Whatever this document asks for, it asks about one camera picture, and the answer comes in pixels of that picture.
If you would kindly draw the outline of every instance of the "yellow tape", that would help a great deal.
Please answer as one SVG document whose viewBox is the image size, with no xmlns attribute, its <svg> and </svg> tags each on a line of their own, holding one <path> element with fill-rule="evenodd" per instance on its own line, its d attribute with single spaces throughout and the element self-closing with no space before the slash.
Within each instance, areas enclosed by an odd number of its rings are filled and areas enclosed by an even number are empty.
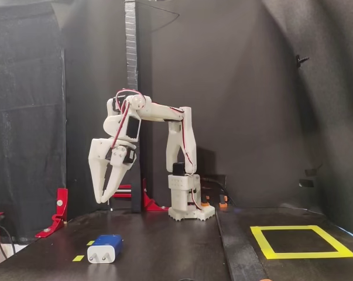
<svg viewBox="0 0 353 281">
<path fill-rule="evenodd" d="M 72 261 L 73 262 L 81 262 L 81 260 L 83 259 L 84 255 L 81 256 L 76 256 L 76 258 L 74 258 Z"/>
<path fill-rule="evenodd" d="M 310 252 L 310 253 L 276 253 L 263 235 L 263 230 L 294 230 L 294 229 L 311 229 L 319 236 L 331 244 L 336 252 Z M 337 241 L 330 234 L 316 225 L 284 225 L 276 227 L 251 227 L 252 233 L 256 238 L 266 259 L 321 259 L 321 258 L 353 258 L 351 252 L 342 243 Z"/>
</svg>

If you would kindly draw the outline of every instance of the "red metal bracket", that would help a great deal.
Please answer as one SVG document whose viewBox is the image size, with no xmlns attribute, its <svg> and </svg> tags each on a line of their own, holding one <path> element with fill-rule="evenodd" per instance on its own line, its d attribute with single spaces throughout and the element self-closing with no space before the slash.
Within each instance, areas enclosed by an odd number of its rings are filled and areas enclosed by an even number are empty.
<svg viewBox="0 0 353 281">
<path fill-rule="evenodd" d="M 58 189 L 57 213 L 52 216 L 53 224 L 51 227 L 45 228 L 40 233 L 36 234 L 35 236 L 37 238 L 46 238 L 64 226 L 64 222 L 67 221 L 67 202 L 68 202 L 68 190 Z"/>
<path fill-rule="evenodd" d="M 119 189 L 131 189 L 131 185 L 130 184 L 122 184 L 119 186 Z M 113 196 L 111 196 L 113 198 L 132 198 L 132 194 L 131 193 L 115 193 Z"/>
<path fill-rule="evenodd" d="M 157 211 L 157 212 L 165 212 L 168 211 L 169 208 L 162 206 L 159 207 L 154 199 L 150 199 L 146 194 L 146 179 L 142 180 L 143 187 L 143 208 L 145 211 Z"/>
</svg>

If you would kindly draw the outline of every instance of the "table surface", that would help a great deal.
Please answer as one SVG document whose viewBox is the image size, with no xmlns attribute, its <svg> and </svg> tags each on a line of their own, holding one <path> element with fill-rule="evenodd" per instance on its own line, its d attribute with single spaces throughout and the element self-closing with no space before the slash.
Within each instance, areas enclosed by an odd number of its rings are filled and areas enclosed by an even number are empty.
<svg viewBox="0 0 353 281">
<path fill-rule="evenodd" d="M 120 234 L 124 248 L 112 264 L 87 260 L 87 244 Z M 84 255 L 80 262 L 72 260 Z M 99 211 L 68 223 L 0 264 L 0 280 L 230 280 L 215 217 L 175 222 L 167 213 Z"/>
<path fill-rule="evenodd" d="M 353 281 L 353 258 L 266 259 L 251 231 L 251 227 L 261 226 L 317 225 L 353 252 L 353 236 L 330 223 L 325 215 L 291 208 L 229 208 L 218 210 L 217 216 L 223 243 L 228 245 L 233 281 L 260 280 L 252 276 L 262 276 L 262 269 L 274 281 Z M 270 230 L 263 235 L 277 253 L 336 251 L 310 230 Z"/>
</svg>

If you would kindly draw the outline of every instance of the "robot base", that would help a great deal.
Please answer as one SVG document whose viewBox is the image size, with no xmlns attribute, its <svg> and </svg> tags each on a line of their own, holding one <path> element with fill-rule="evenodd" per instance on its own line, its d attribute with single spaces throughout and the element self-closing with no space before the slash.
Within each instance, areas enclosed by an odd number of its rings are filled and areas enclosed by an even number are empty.
<svg viewBox="0 0 353 281">
<path fill-rule="evenodd" d="M 194 209 L 190 211 L 178 211 L 169 208 L 169 216 L 176 221 L 181 221 L 184 218 L 198 218 L 201 221 L 205 221 L 208 218 L 215 215 L 215 208 L 213 206 L 202 207 L 202 210 Z"/>
</svg>

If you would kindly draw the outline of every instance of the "black wire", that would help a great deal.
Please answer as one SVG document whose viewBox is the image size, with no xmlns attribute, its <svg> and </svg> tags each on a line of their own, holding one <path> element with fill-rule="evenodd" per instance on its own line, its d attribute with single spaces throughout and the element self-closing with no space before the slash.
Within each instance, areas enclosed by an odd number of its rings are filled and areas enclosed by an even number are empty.
<svg viewBox="0 0 353 281">
<path fill-rule="evenodd" d="M 162 26 L 160 26 L 160 27 L 158 27 L 158 28 L 152 30 L 152 32 L 155 32 L 155 31 L 158 31 L 159 29 L 165 28 L 167 25 L 170 25 L 171 23 L 173 23 L 174 21 L 176 21 L 177 18 L 180 16 L 179 13 L 175 13 L 175 12 L 172 12 L 172 11 L 169 11 L 169 10 L 166 10 L 166 9 L 158 8 L 158 7 L 155 7 L 155 6 L 146 4 L 146 3 L 142 2 L 142 1 L 126 1 L 126 3 L 133 3 L 133 2 L 142 4 L 142 5 L 144 5 L 144 6 L 151 7 L 151 8 L 153 8 L 153 9 L 157 9 L 157 10 L 160 10 L 160 11 L 163 11 L 163 12 L 167 12 L 167 13 L 171 13 L 171 14 L 173 14 L 173 15 L 176 15 L 176 17 L 175 17 L 173 20 L 171 20 L 170 22 L 167 22 L 167 23 L 165 23 L 164 25 L 162 25 Z"/>
<path fill-rule="evenodd" d="M 209 177 L 202 177 L 201 180 L 202 180 L 202 181 L 206 181 L 207 183 L 215 183 L 215 184 L 219 185 L 221 191 L 223 191 L 223 192 L 227 195 L 228 199 L 231 200 L 231 202 L 233 203 L 233 205 L 236 206 L 235 201 L 232 199 L 231 196 L 229 196 L 228 191 L 227 191 L 227 189 L 225 188 L 225 186 L 223 186 L 223 184 L 221 184 L 218 180 L 214 180 L 214 179 L 211 179 L 211 178 L 209 178 Z"/>
<path fill-rule="evenodd" d="M 8 239 L 9 239 L 9 240 L 10 240 L 10 242 L 11 242 L 11 246 L 12 246 L 13 254 L 16 254 L 16 251 L 15 251 L 15 245 L 13 244 L 13 240 L 12 240 L 12 237 L 11 237 L 10 233 L 7 231 L 7 229 L 6 229 L 6 228 L 4 228 L 4 227 L 3 227 L 3 226 L 1 226 L 1 225 L 0 225 L 0 228 L 2 228 L 2 229 L 6 232 L 6 234 L 7 234 L 7 236 L 8 236 Z"/>
<path fill-rule="evenodd" d="M 3 251 L 1 242 L 0 242 L 0 249 L 1 249 L 1 252 L 2 252 L 3 256 L 5 257 L 5 259 L 7 259 L 7 256 L 6 256 L 6 254 L 5 254 L 5 251 Z"/>
</svg>

